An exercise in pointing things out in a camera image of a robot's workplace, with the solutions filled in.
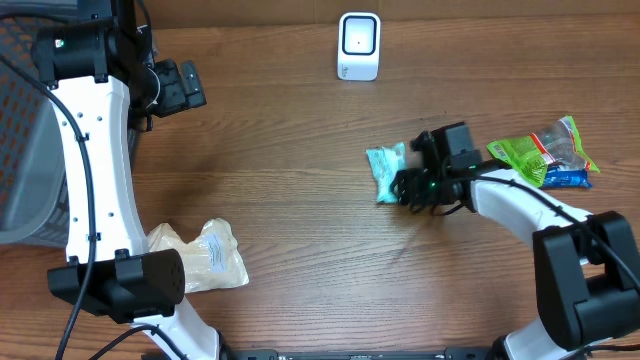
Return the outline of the teal wet wipes pack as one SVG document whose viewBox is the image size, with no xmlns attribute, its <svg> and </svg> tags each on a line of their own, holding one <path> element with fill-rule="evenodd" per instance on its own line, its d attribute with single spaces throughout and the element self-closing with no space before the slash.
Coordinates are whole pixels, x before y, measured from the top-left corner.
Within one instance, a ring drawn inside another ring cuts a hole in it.
<svg viewBox="0 0 640 360">
<path fill-rule="evenodd" d="M 376 202 L 398 203 L 398 196 L 392 190 L 392 183 L 397 172 L 407 168 L 405 144 L 397 143 L 391 147 L 370 148 L 366 150 L 366 155 L 377 184 Z"/>
</svg>

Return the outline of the green clear snack bag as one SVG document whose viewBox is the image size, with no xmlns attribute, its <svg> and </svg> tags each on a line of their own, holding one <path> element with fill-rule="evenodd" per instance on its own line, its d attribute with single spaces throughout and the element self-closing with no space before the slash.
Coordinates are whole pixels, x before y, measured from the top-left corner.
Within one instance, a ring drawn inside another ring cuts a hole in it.
<svg viewBox="0 0 640 360">
<path fill-rule="evenodd" d="M 570 115 L 529 135 L 493 141 L 487 145 L 487 150 L 537 188 L 542 187 L 550 167 L 600 171 L 586 154 L 579 130 Z"/>
</svg>

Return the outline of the beige clear plastic bag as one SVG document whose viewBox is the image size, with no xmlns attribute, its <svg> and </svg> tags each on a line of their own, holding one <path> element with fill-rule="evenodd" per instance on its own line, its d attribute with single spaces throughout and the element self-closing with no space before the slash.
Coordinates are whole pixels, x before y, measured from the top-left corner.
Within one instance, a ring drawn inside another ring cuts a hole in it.
<svg viewBox="0 0 640 360">
<path fill-rule="evenodd" d="M 178 251 L 184 265 L 186 293 L 237 288 L 250 282 L 238 242 L 224 219 L 207 221 L 200 235 L 188 243 L 168 223 L 162 223 L 149 233 L 147 243 L 150 251 Z"/>
</svg>

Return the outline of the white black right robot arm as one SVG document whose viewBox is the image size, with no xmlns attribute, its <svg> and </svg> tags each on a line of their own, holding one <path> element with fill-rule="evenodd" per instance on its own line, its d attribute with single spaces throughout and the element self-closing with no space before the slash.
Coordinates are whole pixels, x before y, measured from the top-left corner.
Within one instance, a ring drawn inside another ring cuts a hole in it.
<svg viewBox="0 0 640 360">
<path fill-rule="evenodd" d="M 390 189 L 412 212 L 465 207 L 510 230 L 533 251 L 537 318 L 475 353 L 477 359 L 585 359 L 639 329 L 639 250 L 627 220 L 592 214 L 531 186 L 500 160 L 485 161 L 455 123 L 409 144 L 417 168 Z"/>
</svg>

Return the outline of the blue snack bar wrapper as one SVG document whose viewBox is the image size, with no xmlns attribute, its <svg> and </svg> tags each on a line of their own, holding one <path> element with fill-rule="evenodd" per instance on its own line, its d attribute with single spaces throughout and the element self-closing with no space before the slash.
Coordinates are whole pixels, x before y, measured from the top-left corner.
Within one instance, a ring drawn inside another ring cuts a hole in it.
<svg viewBox="0 0 640 360">
<path fill-rule="evenodd" d="M 591 187 L 586 170 L 562 170 L 559 167 L 550 167 L 542 184 L 542 188 L 589 189 Z"/>
</svg>

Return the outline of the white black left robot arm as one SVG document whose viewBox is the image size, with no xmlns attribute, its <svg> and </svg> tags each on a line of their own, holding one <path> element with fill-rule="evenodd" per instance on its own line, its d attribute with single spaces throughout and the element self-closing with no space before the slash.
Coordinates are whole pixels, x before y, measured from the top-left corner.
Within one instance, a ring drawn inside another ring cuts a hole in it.
<svg viewBox="0 0 640 360">
<path fill-rule="evenodd" d="M 54 106 L 70 214 L 66 263 L 48 285 L 75 312 L 142 332 L 171 359 L 220 359 L 219 333 L 186 298 L 179 253 L 149 249 L 135 204 L 129 131 L 206 102 L 192 63 L 155 60 L 142 8 L 82 1 L 76 21 L 37 33 L 37 86 Z"/>
</svg>

